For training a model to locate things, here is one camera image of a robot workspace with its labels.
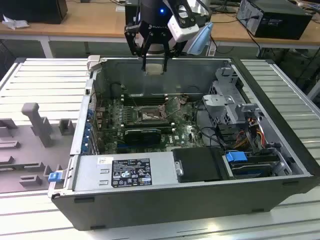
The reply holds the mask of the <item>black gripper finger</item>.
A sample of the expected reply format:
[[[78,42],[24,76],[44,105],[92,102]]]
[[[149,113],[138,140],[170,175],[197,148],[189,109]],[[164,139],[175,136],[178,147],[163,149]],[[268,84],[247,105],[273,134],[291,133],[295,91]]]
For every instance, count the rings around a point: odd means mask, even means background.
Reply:
[[[143,37],[142,46],[136,43],[136,35],[140,34]],[[147,53],[153,44],[153,32],[145,23],[136,25],[126,25],[124,27],[124,35],[129,46],[129,49],[134,56],[142,58],[142,71],[146,71]]]
[[[164,49],[163,72],[166,72],[168,60],[175,56],[175,49],[170,49],[169,41],[166,37],[162,37],[161,41]]]

